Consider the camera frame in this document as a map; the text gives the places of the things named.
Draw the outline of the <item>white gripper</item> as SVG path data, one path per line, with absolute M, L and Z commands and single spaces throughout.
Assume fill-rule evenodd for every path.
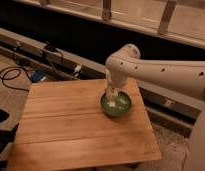
M 107 99 L 111 98 L 111 90 L 115 89 L 115 98 L 119 97 L 120 89 L 125 86 L 125 78 L 119 74 L 111 73 L 108 71 L 106 73 L 107 88 L 106 88 L 106 97 Z

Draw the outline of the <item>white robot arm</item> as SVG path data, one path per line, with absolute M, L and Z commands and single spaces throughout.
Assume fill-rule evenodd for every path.
M 106 96 L 112 107 L 127 78 L 153 83 L 205 102 L 205 62 L 142 60 L 134 44 L 126 44 L 106 60 Z M 192 129 L 182 171 L 205 171 L 205 108 Z

